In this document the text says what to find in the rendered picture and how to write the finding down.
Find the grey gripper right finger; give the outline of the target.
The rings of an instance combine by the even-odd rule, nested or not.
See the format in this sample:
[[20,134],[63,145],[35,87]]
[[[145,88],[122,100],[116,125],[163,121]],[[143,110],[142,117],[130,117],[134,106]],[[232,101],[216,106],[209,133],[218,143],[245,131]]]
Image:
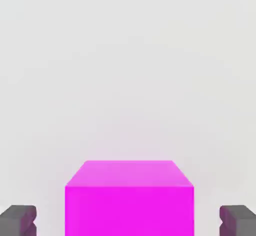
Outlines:
[[222,205],[219,236],[256,236],[256,214],[245,205]]

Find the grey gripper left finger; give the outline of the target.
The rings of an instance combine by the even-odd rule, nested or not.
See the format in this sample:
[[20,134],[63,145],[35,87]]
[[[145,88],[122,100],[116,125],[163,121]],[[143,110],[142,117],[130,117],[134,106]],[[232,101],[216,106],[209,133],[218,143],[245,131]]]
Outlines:
[[37,236],[34,205],[11,205],[0,214],[0,236]]

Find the small magenta cube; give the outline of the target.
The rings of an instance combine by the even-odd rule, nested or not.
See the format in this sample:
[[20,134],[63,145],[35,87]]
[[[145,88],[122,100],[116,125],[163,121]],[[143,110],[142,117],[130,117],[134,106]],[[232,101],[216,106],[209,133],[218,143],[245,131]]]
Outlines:
[[169,160],[86,161],[65,186],[65,236],[194,236],[194,186]]

